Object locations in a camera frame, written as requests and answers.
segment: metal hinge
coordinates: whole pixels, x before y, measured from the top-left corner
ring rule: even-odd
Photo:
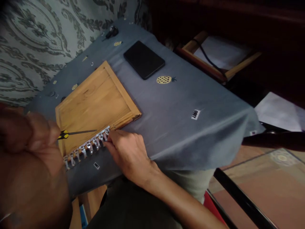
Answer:
[[[136,116],[134,116],[132,119],[133,119],[133,121],[136,121],[139,117],[141,117],[142,116],[142,114],[137,114]]]

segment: person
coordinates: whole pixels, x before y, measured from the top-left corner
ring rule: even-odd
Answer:
[[[57,124],[5,108],[0,134],[0,228],[69,228],[72,207]],[[124,177],[109,185],[87,228],[226,228],[200,202],[213,170],[167,176],[148,158],[143,137],[122,130],[111,131],[105,146]]]

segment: patterned wallpaper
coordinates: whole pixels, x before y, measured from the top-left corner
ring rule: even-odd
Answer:
[[[0,18],[0,101],[25,106],[113,21],[150,29],[143,0],[12,0]]]

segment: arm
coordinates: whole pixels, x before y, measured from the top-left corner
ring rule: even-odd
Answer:
[[[141,135],[111,131],[105,146],[123,174],[162,200],[186,228],[226,228],[200,202],[161,172],[146,153]]]

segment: black earbud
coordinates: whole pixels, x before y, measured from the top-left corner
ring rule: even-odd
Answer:
[[[110,37],[115,37],[118,33],[119,33],[118,28],[116,26],[111,26],[111,28],[110,28],[109,32],[106,34],[106,37],[104,40],[109,39]]]

